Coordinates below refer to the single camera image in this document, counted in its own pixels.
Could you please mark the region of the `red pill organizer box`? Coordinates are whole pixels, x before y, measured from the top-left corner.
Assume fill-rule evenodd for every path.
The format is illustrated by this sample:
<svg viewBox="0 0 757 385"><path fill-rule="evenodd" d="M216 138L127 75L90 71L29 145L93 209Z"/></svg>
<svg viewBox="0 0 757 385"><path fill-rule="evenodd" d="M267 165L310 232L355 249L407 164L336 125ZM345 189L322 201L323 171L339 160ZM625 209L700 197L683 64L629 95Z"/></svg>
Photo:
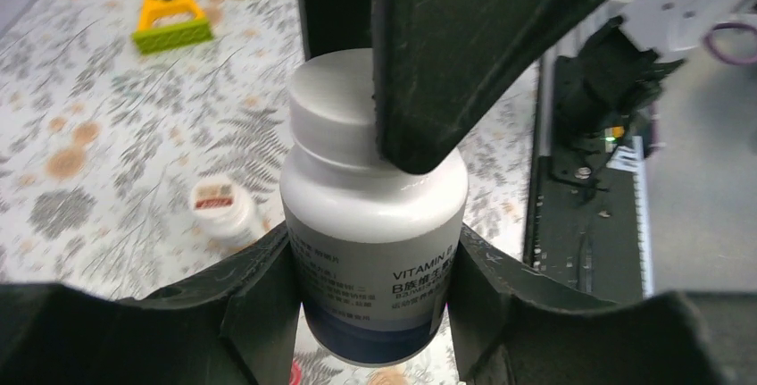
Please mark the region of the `red pill organizer box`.
<svg viewBox="0 0 757 385"><path fill-rule="evenodd" d="M299 385L301 383L302 379L302 370L297 361L293 361L291 364L290 374L289 374L289 385Z"/></svg>

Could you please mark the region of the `white orange pill bottle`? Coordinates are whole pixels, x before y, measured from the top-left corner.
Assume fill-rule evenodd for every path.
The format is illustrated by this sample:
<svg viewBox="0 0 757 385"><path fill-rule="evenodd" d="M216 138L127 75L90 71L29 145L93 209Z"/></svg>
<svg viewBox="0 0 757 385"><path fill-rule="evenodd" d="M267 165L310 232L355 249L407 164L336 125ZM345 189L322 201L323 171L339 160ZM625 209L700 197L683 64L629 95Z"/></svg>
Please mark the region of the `white orange pill bottle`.
<svg viewBox="0 0 757 385"><path fill-rule="evenodd" d="M189 192L188 206L200 229L223 248L247 247L267 233L249 192L226 174L201 178Z"/></svg>

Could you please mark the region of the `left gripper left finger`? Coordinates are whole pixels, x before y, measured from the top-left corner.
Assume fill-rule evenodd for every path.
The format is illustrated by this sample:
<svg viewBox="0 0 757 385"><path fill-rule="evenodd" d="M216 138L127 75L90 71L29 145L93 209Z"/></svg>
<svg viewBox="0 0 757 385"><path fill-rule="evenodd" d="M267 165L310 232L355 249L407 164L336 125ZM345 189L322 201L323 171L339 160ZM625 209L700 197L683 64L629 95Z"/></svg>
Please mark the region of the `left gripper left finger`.
<svg viewBox="0 0 757 385"><path fill-rule="evenodd" d="M286 384L300 297L285 225L142 299L1 287L4 384Z"/></svg>

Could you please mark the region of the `white dark pill bottle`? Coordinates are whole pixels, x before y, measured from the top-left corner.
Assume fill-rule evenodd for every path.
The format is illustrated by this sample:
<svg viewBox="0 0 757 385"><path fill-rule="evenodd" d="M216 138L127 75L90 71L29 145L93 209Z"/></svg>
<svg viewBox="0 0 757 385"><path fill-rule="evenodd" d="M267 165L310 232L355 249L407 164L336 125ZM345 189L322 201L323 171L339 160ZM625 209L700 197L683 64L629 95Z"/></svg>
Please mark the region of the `white dark pill bottle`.
<svg viewBox="0 0 757 385"><path fill-rule="evenodd" d="M421 175L379 156L369 48L306 61L288 91L279 192L309 329L348 363L400 363L442 321L467 167L458 150Z"/></svg>

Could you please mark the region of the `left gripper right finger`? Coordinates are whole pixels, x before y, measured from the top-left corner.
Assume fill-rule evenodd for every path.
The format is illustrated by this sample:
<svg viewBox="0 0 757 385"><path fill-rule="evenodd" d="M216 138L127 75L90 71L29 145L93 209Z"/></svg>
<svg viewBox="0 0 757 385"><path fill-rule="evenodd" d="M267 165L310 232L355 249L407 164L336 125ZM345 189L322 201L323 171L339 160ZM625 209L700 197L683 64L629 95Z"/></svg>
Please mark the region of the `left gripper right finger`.
<svg viewBox="0 0 757 385"><path fill-rule="evenodd" d="M756 296L668 291L631 305L576 291L463 227L448 295L468 384L753 384Z"/></svg>

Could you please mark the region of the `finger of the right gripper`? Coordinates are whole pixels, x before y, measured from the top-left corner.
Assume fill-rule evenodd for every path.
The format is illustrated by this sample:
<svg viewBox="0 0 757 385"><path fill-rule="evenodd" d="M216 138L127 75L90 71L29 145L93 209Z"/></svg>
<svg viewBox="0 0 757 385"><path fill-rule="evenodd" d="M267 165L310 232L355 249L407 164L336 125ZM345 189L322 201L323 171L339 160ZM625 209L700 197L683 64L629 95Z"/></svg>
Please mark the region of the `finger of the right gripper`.
<svg viewBox="0 0 757 385"><path fill-rule="evenodd" d="M605 0L298 0L304 54L368 52L369 159L436 168L505 90Z"/></svg>

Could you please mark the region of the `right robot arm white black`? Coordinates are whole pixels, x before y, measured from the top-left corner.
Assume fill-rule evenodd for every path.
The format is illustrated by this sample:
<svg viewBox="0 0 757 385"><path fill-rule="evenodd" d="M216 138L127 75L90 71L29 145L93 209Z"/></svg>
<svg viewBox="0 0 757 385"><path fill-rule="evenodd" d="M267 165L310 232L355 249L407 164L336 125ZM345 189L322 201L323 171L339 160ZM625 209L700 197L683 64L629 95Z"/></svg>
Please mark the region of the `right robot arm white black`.
<svg viewBox="0 0 757 385"><path fill-rule="evenodd" d="M522 72L608 0L298 0L304 52L365 48L378 132L369 151L411 174L435 169ZM620 30L675 62L744 0L632 0Z"/></svg>

